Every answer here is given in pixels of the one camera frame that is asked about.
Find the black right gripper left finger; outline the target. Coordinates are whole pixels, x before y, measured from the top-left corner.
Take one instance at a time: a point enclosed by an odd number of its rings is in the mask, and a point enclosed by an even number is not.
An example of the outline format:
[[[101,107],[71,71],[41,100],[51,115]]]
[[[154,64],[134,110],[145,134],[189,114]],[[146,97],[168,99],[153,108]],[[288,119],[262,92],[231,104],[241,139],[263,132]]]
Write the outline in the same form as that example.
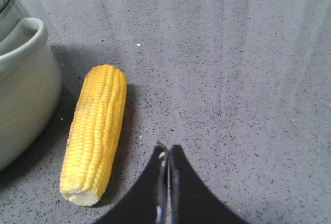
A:
[[[165,223],[168,203],[168,149],[161,143],[130,190],[95,223]]]

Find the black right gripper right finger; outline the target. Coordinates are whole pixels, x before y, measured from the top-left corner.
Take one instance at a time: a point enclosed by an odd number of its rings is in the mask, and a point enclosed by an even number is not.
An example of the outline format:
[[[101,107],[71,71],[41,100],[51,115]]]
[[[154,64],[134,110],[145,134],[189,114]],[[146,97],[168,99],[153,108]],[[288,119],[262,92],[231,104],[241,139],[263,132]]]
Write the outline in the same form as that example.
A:
[[[169,165],[173,223],[246,223],[208,189],[180,145],[169,150]]]

